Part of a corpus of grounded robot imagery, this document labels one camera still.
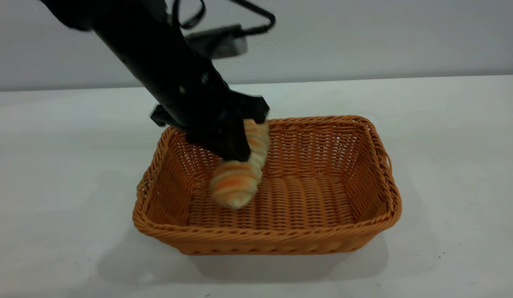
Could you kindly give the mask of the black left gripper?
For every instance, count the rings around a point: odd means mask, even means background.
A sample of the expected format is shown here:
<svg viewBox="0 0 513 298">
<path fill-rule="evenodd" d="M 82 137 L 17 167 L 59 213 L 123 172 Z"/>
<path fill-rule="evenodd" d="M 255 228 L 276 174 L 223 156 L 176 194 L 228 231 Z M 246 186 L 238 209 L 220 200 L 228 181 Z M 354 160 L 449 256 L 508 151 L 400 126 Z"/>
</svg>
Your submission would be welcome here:
<svg viewBox="0 0 513 298">
<path fill-rule="evenodd" d="M 225 161 L 249 160 L 243 119 L 263 124 L 270 107 L 262 96 L 232 92 L 213 66 L 151 68 L 151 94 L 158 101 L 151 119 L 175 126 L 190 143 Z"/>
</svg>

